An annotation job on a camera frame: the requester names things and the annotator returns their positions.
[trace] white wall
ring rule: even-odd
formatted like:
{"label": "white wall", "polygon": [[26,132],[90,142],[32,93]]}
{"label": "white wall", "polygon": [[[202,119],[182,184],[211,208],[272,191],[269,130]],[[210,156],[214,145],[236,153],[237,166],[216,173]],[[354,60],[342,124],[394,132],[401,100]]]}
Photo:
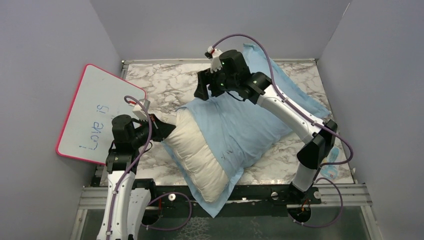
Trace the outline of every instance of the white wall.
{"label": "white wall", "polygon": [[[257,38],[271,57],[319,58],[351,0],[91,0],[125,60],[204,58],[233,33]],[[222,49],[249,42],[226,41]]]}
{"label": "white wall", "polygon": [[424,1],[353,0],[318,62],[384,239],[424,239]]}
{"label": "white wall", "polygon": [[0,239],[69,239],[94,165],[55,143],[83,66],[119,73],[88,0],[0,2]]}

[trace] light blue pillowcase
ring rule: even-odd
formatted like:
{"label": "light blue pillowcase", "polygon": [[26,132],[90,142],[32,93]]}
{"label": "light blue pillowcase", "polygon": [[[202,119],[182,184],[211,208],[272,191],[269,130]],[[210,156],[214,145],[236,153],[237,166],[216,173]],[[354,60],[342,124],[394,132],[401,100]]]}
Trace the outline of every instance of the light blue pillowcase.
{"label": "light blue pillowcase", "polygon": [[[262,72],[270,76],[264,52],[259,47],[244,44],[243,56],[252,73]],[[330,114],[324,106],[304,93],[274,61],[271,63],[274,80],[286,95],[318,118]],[[244,168],[256,163],[273,144],[292,130],[264,108],[248,100],[237,101],[228,94],[211,97],[207,101],[196,98],[182,108],[190,110],[211,152],[228,176],[229,183],[219,198],[212,203],[205,202],[172,149],[166,145],[165,149],[183,173],[193,197],[215,217],[230,197]]]}

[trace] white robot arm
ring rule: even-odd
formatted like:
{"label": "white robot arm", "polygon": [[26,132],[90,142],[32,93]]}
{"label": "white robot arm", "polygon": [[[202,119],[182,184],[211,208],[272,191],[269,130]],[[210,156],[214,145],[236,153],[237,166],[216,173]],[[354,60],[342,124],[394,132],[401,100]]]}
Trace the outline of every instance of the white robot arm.
{"label": "white robot arm", "polygon": [[[305,143],[305,146],[297,154],[300,165],[291,184],[301,193],[306,192],[314,182],[322,160],[329,154],[335,141],[334,135],[322,130],[316,123],[333,132],[337,131],[337,124],[332,120],[324,122],[315,117],[290,100],[277,87],[284,97],[282,100],[275,92],[268,76],[262,72],[250,72],[240,52],[236,50],[221,52],[219,49],[209,47],[205,55],[211,59],[211,70],[197,73],[198,85],[194,96],[207,100],[209,98],[208,90],[212,97],[234,91],[243,100],[249,100],[253,104],[261,106],[288,125]],[[310,119],[305,119],[293,107]]]}
{"label": "white robot arm", "polygon": [[[195,97],[207,100],[210,97],[208,90],[212,97],[235,91],[244,100],[249,100],[277,116],[305,143],[297,154],[300,164],[289,186],[290,194],[299,200],[302,199],[313,184],[322,160],[329,154],[335,141],[333,135],[322,130],[315,123],[322,124],[334,132],[337,131],[337,124],[332,120],[324,122],[294,101],[290,101],[291,105],[288,104],[288,96],[278,89],[285,97],[283,101],[276,94],[269,77],[262,72],[250,72],[240,52],[236,50],[221,52],[210,47],[206,56],[212,59],[211,68],[197,73],[198,86],[194,93]],[[143,102],[146,109],[148,105],[148,101]],[[293,106],[313,122],[297,113]],[[152,140],[155,142],[162,141],[175,129],[175,126],[158,120],[154,114],[146,116],[140,106],[136,105],[133,112],[141,120],[149,117],[152,119],[155,126],[152,130],[152,136],[154,136]],[[112,121],[116,149],[109,152],[106,160],[109,172],[106,210],[97,240],[136,240],[145,209],[151,201],[151,193],[148,189],[132,189],[135,169],[125,174],[119,191],[114,191],[125,169],[139,154],[138,148],[145,145],[147,141],[147,125],[134,129],[133,120],[128,115],[120,115]],[[111,206],[113,206],[113,214],[109,212]]]}

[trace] marble surface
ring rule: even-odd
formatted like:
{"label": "marble surface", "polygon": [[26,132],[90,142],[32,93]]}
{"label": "marble surface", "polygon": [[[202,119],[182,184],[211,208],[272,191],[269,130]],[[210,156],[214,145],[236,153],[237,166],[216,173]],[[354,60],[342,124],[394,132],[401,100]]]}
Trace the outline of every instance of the marble surface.
{"label": "marble surface", "polygon": [[[321,79],[314,62],[279,62],[284,72],[307,94],[330,109]],[[130,64],[126,80],[147,92],[151,101],[149,112],[159,118],[163,114],[175,114],[175,109],[190,102],[197,86],[197,72],[209,68],[208,63],[141,63]],[[288,184],[292,181],[299,164],[296,154],[304,144],[291,133],[269,149],[252,167],[246,168],[238,184],[265,185]],[[337,139],[335,145],[342,149]],[[337,161],[346,157],[343,151]],[[336,183],[353,183],[347,164],[336,166]],[[160,143],[140,159],[137,179],[153,178],[157,185],[185,185],[186,182]]]}

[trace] whiteboard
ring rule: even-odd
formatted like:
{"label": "whiteboard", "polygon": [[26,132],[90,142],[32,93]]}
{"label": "whiteboard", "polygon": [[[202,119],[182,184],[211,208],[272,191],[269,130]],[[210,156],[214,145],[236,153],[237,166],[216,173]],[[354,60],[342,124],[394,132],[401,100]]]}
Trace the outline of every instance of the whiteboard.
{"label": "whiteboard", "polygon": [[112,119],[122,114],[133,117],[133,106],[124,101],[125,95],[144,99],[146,92],[95,65],[86,65],[57,141],[57,154],[106,164],[114,139]]}

